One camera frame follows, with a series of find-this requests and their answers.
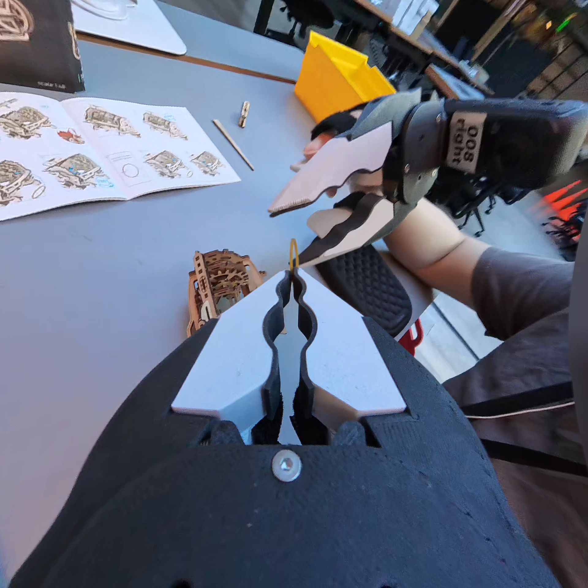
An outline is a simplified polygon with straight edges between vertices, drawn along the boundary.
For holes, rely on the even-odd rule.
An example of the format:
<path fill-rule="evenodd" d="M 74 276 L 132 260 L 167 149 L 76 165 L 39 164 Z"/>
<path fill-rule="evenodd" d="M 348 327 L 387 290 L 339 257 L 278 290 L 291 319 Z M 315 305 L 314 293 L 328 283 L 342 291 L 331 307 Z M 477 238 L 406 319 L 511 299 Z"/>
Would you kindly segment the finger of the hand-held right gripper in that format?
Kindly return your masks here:
<path fill-rule="evenodd" d="M 315 211 L 307 226 L 315 239 L 299 252 L 299 268 L 315 266 L 368 246 L 392 233 L 416 208 L 393 196 L 351 193 L 330 209 Z"/>
<path fill-rule="evenodd" d="M 357 173 L 383 169 L 399 147 L 409 115 L 422 102 L 421 89 L 382 96 L 336 113 L 317 126 L 318 134 L 335 131 L 295 173 L 268 208 L 275 217 L 314 203 L 329 189 L 340 188 Z"/>

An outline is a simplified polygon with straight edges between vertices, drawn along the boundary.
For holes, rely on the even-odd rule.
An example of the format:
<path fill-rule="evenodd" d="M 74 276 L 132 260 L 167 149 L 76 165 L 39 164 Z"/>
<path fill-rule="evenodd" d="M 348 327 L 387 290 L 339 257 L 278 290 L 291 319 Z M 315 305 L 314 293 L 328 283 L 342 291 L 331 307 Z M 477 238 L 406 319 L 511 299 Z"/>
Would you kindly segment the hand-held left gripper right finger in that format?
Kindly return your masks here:
<path fill-rule="evenodd" d="M 291 279 L 306 338 L 290 418 L 301 444 L 327 445 L 346 422 L 405 413 L 376 335 L 396 341 L 304 270 Z"/>

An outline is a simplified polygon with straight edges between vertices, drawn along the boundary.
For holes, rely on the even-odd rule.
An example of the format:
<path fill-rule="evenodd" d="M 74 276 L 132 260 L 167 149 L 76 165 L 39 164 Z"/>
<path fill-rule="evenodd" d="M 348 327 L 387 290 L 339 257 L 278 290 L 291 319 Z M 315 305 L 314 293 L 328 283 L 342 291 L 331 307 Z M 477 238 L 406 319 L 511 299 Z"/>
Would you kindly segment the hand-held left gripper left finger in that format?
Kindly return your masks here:
<path fill-rule="evenodd" d="M 279 272 L 212 320 L 171 403 L 174 413 L 232 422 L 246 444 L 277 442 L 283 397 L 275 341 L 285 327 L 291 286 L 291 272 Z"/>

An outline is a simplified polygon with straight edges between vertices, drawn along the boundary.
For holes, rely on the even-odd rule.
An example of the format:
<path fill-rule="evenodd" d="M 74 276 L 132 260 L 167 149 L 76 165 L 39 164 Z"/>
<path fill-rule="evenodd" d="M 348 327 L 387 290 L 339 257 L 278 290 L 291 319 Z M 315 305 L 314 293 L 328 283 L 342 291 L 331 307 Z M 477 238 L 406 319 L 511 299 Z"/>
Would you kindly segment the wooden mechanical model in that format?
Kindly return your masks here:
<path fill-rule="evenodd" d="M 228 249 L 196 251 L 193 263 L 187 291 L 187 337 L 260 287 L 267 276 L 248 255 Z"/>

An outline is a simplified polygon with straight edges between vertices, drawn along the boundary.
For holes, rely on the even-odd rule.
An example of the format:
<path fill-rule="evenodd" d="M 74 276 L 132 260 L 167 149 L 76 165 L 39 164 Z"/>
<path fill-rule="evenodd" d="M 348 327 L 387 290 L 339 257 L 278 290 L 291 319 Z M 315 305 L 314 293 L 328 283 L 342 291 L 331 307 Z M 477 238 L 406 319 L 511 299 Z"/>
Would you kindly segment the person's right forearm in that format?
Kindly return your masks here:
<path fill-rule="evenodd" d="M 573 263 L 490 246 L 426 199 L 385 243 L 424 284 L 474 310 L 488 336 L 506 341 L 551 320 L 567 336 Z"/>

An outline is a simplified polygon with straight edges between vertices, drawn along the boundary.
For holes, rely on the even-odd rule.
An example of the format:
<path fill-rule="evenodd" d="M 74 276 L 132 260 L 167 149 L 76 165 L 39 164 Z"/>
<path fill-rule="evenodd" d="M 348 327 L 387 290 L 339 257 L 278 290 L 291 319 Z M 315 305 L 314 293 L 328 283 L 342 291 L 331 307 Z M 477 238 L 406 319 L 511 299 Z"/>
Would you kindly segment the person's right hand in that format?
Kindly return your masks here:
<path fill-rule="evenodd" d="M 292 207 L 305 207 L 327 192 L 336 192 L 358 172 L 382 168 L 390 149 L 390 125 L 382 126 L 356 139 L 319 137 L 313 141 L 302 165 L 284 195 Z"/>

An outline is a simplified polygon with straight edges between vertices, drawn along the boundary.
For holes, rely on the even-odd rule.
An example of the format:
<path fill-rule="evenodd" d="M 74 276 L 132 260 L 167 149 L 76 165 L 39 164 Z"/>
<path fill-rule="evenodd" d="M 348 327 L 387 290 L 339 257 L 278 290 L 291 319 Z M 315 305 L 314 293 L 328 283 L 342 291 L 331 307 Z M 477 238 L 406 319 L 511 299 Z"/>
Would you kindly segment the orange object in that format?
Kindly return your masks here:
<path fill-rule="evenodd" d="M 547 216 L 569 221 L 577 213 L 581 204 L 587 200 L 587 181 L 575 180 L 560 187 L 539 200 L 539 210 Z"/>

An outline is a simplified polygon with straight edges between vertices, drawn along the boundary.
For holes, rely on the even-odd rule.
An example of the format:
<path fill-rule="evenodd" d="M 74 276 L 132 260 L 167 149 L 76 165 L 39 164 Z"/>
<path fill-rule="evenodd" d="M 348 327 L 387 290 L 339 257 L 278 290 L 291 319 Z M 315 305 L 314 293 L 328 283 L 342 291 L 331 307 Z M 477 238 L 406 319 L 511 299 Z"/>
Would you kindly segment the red object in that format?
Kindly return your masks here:
<path fill-rule="evenodd" d="M 406 332 L 399 339 L 399 344 L 409 352 L 413 357 L 416 356 L 416 349 L 422 343 L 424 338 L 424 331 L 422 322 L 417 319 L 413 325 L 411 325 Z"/>

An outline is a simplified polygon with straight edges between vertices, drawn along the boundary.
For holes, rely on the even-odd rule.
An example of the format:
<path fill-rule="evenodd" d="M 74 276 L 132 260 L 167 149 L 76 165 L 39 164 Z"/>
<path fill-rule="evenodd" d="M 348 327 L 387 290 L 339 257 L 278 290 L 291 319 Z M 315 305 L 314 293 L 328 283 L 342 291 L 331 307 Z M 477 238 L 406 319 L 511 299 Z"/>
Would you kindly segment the yellow plastic bin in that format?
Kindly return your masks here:
<path fill-rule="evenodd" d="M 294 94 L 314 122 L 394 93 L 367 55 L 310 32 Z"/>

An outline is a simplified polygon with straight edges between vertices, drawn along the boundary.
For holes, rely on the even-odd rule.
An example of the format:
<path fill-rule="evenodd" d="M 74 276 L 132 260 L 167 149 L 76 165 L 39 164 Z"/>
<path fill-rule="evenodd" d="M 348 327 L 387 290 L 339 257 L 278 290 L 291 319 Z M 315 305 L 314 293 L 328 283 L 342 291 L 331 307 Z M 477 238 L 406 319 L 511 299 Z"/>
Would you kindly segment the thin wooden stick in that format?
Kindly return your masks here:
<path fill-rule="evenodd" d="M 253 164 L 247 158 L 246 154 L 242 151 L 240 146 L 235 142 L 235 140 L 232 138 L 232 136 L 229 134 L 229 132 L 226 130 L 226 128 L 223 126 L 221 121 L 219 121 L 218 119 L 213 119 L 212 122 L 216 126 L 216 128 L 219 130 L 219 132 L 224 136 L 224 138 L 229 142 L 229 144 L 232 146 L 232 148 L 237 152 L 239 157 L 241 157 L 242 160 L 246 163 L 248 168 L 251 171 L 254 171 Z"/>

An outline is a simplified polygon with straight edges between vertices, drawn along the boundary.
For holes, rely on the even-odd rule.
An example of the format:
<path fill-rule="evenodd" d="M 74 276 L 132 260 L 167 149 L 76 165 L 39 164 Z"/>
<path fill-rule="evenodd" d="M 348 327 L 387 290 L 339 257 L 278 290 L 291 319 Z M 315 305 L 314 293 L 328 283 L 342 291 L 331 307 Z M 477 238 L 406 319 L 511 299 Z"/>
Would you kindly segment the background wooden desk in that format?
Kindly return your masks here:
<path fill-rule="evenodd" d="M 460 66 L 460 62 L 448 53 L 433 35 L 429 34 L 424 41 L 419 40 L 418 36 L 413 38 L 393 26 L 392 17 L 371 2 L 355 1 L 354 3 L 378 19 L 376 32 L 382 37 L 384 45 L 410 59 L 421 71 L 424 71 L 429 65 L 445 66 L 450 68 L 452 75 L 473 86 L 482 92 L 484 96 L 493 96 L 495 94 L 486 84 L 477 81 L 475 77 Z"/>

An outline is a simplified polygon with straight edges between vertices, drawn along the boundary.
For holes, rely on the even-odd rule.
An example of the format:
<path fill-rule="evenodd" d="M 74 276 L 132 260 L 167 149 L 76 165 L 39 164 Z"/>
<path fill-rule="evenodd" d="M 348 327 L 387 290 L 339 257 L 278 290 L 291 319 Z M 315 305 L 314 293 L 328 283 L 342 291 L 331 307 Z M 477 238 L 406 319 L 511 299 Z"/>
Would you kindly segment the black office chair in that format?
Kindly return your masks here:
<path fill-rule="evenodd" d="M 294 21 L 303 28 L 317 26 L 329 29 L 334 25 L 332 10 L 323 1 L 282 1 L 281 11 L 285 11 L 288 21 Z"/>

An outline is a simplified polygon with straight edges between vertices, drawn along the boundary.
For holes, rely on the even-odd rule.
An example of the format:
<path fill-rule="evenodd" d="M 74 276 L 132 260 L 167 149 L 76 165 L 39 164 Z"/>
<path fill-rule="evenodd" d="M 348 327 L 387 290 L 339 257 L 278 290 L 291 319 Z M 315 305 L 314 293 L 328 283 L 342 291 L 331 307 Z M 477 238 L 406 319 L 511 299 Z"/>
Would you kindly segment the instruction booklet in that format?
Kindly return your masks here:
<path fill-rule="evenodd" d="M 239 181 L 185 107 L 1 92 L 1 221 Z"/>

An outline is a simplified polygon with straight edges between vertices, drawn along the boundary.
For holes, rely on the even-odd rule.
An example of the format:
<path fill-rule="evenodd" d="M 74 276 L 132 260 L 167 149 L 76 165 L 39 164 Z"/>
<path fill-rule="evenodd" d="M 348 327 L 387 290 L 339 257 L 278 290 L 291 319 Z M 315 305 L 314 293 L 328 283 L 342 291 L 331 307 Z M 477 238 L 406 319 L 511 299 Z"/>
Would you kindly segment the person's clothing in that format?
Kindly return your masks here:
<path fill-rule="evenodd" d="M 563 587 L 587 587 L 587 462 L 562 324 L 524 330 L 445 383 Z"/>

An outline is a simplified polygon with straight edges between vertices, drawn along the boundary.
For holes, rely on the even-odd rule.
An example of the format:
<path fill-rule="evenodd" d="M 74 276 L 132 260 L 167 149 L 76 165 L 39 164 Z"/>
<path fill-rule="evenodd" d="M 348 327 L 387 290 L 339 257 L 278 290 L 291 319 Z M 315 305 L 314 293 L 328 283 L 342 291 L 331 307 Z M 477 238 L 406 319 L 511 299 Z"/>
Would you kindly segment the white flat board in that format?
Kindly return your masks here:
<path fill-rule="evenodd" d="M 171 55 L 185 55 L 187 46 L 155 1 L 138 1 L 128 17 L 113 21 L 97 17 L 71 3 L 77 32 Z"/>

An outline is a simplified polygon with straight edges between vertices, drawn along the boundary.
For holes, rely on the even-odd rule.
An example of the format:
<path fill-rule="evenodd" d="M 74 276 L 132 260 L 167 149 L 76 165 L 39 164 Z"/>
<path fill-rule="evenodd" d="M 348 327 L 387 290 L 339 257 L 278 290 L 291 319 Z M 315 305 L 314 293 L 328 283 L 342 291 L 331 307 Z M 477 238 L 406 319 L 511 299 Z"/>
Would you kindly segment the clear plastic container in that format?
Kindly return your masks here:
<path fill-rule="evenodd" d="M 138 5 L 138 1 L 71 1 L 71 3 L 92 15 L 113 21 L 126 19 L 129 10 Z"/>

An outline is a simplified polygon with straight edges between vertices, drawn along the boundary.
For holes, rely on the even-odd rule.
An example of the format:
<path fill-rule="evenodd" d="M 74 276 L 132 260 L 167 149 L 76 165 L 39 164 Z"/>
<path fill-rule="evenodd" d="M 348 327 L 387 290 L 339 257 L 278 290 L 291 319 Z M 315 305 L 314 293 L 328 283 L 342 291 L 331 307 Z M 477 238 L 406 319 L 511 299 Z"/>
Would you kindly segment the black printed box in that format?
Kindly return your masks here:
<path fill-rule="evenodd" d="M 1 83 L 85 90 L 70 1 L 1 1 Z"/>

